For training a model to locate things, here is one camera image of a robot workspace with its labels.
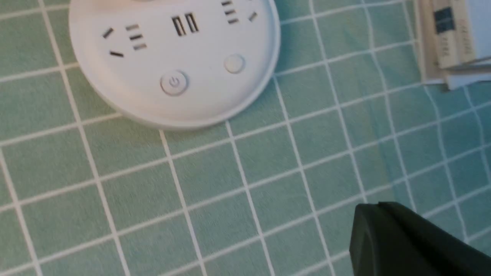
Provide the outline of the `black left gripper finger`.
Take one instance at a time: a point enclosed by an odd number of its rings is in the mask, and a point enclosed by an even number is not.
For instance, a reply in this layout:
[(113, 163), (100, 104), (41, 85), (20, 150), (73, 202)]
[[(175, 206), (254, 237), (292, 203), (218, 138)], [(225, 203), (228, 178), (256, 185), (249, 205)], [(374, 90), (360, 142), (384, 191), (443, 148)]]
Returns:
[(397, 202), (360, 203), (349, 243), (355, 276), (489, 276), (491, 259)]

